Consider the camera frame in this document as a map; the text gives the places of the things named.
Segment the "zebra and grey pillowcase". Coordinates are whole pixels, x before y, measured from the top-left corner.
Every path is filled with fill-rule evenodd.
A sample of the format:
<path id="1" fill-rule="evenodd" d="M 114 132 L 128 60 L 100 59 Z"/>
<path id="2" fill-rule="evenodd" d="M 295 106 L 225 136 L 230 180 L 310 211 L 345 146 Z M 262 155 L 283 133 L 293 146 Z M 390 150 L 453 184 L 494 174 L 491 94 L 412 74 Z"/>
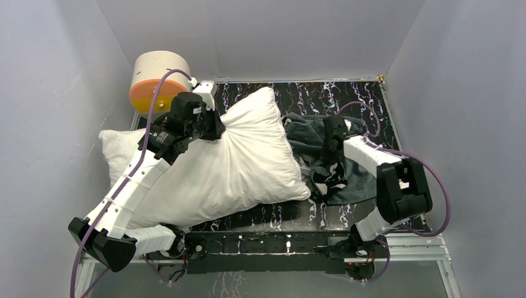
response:
<path id="1" fill-rule="evenodd" d="M 281 117 L 286 138 L 307 185 L 330 205 L 356 204 L 377 196 L 377 181 L 356 161 L 325 150 L 326 115 Z"/>

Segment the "cream and orange cylindrical container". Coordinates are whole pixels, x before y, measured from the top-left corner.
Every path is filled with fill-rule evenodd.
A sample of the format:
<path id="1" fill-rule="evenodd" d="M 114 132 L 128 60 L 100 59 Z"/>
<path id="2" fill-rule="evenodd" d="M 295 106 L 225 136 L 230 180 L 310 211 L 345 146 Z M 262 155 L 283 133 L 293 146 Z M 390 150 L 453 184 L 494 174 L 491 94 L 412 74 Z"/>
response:
<path id="1" fill-rule="evenodd" d="M 138 114 L 148 115 L 159 80 L 173 69 L 183 73 L 173 73 L 163 82 L 154 113 L 170 111 L 172 99 L 176 95 L 192 90 L 192 84 L 187 78 L 191 75 L 190 67 L 182 56 L 164 50 L 146 52 L 136 59 L 129 98 Z"/>

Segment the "white pillow insert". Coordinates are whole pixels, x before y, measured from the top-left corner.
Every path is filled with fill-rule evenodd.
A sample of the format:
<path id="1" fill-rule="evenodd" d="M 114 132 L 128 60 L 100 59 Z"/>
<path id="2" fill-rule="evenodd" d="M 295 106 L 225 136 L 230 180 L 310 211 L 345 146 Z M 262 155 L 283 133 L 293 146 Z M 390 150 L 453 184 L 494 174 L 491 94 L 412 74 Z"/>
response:
<path id="1" fill-rule="evenodd" d="M 310 197 L 272 88 L 235 103 L 221 121 L 226 127 L 221 138 L 192 142 L 156 181 L 129 228 L 161 223 L 187 228 L 258 204 Z"/>

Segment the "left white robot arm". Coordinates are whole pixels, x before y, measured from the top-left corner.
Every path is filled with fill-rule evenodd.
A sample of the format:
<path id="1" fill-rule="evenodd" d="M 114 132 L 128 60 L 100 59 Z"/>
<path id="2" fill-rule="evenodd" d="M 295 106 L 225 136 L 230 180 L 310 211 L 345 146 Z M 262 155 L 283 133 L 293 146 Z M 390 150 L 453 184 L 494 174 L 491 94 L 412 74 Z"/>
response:
<path id="1" fill-rule="evenodd" d="M 75 217 L 68 230 L 79 249 L 119 272 L 130 261 L 156 251 L 178 258 L 185 233 L 171 224 L 129 229 L 132 215 L 157 180 L 198 139 L 218 140 L 225 126 L 210 91 L 181 92 L 171 110 L 148 124 L 131 162 L 101 203 L 84 219 Z"/>

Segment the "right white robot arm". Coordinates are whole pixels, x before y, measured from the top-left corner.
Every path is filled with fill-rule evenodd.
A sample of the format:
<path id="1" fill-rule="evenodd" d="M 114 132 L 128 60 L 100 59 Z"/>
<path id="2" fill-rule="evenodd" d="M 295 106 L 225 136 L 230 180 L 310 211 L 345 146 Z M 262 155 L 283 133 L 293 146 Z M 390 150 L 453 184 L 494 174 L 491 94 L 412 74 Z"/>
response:
<path id="1" fill-rule="evenodd" d="M 374 240 L 400 224 L 432 210 L 433 203 L 423 164 L 403 158 L 352 133 L 340 115 L 323 120 L 323 161 L 352 160 L 376 179 L 376 206 L 351 228 L 350 251 L 367 256 Z"/>

